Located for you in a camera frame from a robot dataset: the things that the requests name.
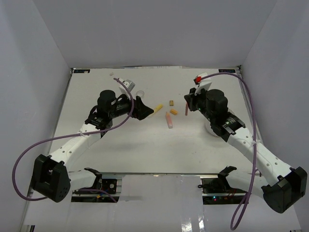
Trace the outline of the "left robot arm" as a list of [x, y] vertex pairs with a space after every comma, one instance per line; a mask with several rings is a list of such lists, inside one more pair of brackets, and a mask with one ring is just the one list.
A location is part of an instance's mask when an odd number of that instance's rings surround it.
[[112, 90], [102, 91], [80, 134], [48, 156], [39, 155], [35, 159], [31, 188], [56, 203], [62, 201], [70, 191], [100, 191], [102, 174], [91, 168], [72, 172], [70, 169], [73, 164], [111, 129], [113, 119], [128, 115], [143, 120], [153, 112], [140, 97], [131, 100], [126, 94], [116, 97]]

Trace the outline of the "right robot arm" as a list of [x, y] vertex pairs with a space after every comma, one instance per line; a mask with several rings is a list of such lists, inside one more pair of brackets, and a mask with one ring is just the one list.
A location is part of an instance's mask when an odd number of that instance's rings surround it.
[[184, 96], [190, 111], [199, 111], [210, 122], [213, 132], [237, 149], [260, 171], [254, 179], [252, 194], [264, 199], [275, 212], [282, 214], [301, 199], [306, 192], [307, 172], [293, 168], [254, 141], [246, 125], [227, 107], [228, 100], [218, 89], [190, 89]]

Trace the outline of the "yellow highlighter pen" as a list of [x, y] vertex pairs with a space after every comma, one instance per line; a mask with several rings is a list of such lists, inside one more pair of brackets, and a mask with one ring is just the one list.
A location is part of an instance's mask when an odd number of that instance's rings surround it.
[[150, 114], [150, 116], [155, 115], [159, 110], [161, 110], [163, 108], [163, 104], [159, 104], [157, 105], [154, 109], [153, 109], [153, 113]]

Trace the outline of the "clear tape roll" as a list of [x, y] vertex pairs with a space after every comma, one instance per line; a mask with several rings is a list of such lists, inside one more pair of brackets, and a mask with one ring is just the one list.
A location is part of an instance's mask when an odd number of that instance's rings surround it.
[[136, 92], [136, 97], [140, 97], [141, 99], [144, 97], [144, 95], [145, 95], [145, 93], [144, 93], [144, 91], [142, 91], [142, 90], [138, 90], [138, 91]]

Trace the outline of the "white round desk organizer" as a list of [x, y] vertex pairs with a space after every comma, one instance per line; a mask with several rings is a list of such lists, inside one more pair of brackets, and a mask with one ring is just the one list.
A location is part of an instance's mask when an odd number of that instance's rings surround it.
[[210, 124], [209, 121], [206, 121], [204, 125], [205, 125], [206, 131], [207, 131], [210, 135], [212, 135], [213, 137], [219, 137], [219, 136], [213, 131], [213, 129], [211, 128], [211, 124]]

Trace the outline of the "right black corner label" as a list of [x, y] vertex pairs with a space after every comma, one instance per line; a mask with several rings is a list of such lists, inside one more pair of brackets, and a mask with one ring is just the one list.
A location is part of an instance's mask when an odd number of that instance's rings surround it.
[[235, 69], [219, 69], [218, 72], [220, 73], [236, 73]]

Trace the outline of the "black corner label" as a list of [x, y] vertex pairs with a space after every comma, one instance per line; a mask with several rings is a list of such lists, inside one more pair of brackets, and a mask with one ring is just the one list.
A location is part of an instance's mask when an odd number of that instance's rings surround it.
[[235, 69], [219, 69], [218, 72], [220, 73], [236, 73]]
[[74, 73], [90, 73], [90, 69], [75, 69]]

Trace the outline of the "left black corner label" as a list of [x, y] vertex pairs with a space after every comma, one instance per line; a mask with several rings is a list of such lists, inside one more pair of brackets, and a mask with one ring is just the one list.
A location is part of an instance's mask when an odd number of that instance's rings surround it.
[[90, 69], [75, 69], [74, 73], [90, 73]]

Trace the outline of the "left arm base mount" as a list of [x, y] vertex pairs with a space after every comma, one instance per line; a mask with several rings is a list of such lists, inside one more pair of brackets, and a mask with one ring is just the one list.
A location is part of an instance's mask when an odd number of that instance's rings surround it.
[[69, 172], [73, 199], [81, 202], [117, 203], [122, 179], [116, 175], [103, 174], [92, 168]]

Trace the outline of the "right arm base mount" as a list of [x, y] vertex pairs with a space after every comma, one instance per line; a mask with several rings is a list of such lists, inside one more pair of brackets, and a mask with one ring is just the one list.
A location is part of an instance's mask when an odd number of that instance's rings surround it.
[[200, 177], [201, 183], [197, 186], [202, 191], [204, 205], [227, 205], [239, 204], [247, 192], [238, 188], [232, 188], [228, 184], [226, 177], [236, 167], [227, 166], [214, 177]]

